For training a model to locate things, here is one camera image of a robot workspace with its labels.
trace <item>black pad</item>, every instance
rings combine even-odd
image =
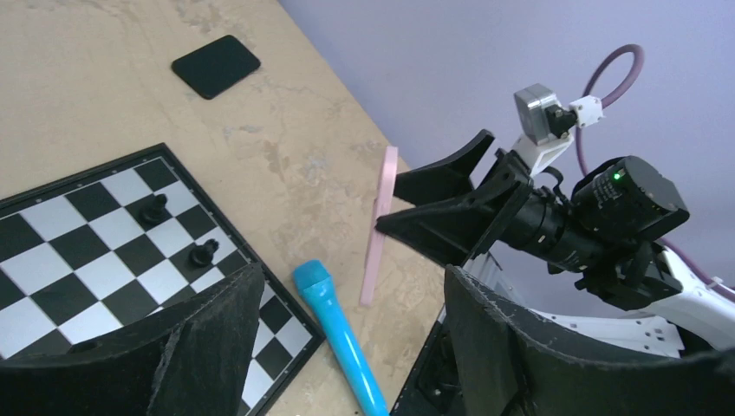
[[[173,72],[207,100],[258,68],[260,61],[232,35],[221,37],[171,64]]]

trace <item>beige table surface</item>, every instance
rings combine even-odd
[[[205,101],[169,65],[225,34],[263,66]],[[441,274],[390,242],[374,306],[358,307],[387,142],[276,0],[0,3],[0,198],[160,142],[293,293],[298,264],[327,264],[392,404],[439,312]],[[269,414],[357,410],[325,344]]]

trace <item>pink stick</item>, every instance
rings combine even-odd
[[[373,221],[370,225],[370,238],[367,241],[365,276],[362,278],[362,292],[360,293],[360,303],[363,306],[370,306],[370,303],[373,302],[373,293],[378,282],[378,271],[381,268],[383,242],[386,240],[385,234],[375,230],[375,223],[378,217],[390,213],[397,172],[398,147],[388,146],[383,157],[381,175],[378,177],[378,197],[373,202]]]

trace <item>chess pawn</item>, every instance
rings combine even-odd
[[[215,239],[209,239],[202,245],[194,246],[192,252],[189,253],[189,260],[197,267],[205,267],[211,264],[214,258],[214,252],[219,248],[219,243]]]
[[[140,219],[149,224],[159,224],[166,217],[168,198],[163,193],[156,195],[151,203],[140,210]]]

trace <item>blue cylinder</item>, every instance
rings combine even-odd
[[[366,416],[388,416],[383,394],[337,302],[332,276],[322,262],[309,260],[294,270],[294,282],[299,295],[322,324],[362,411]]]

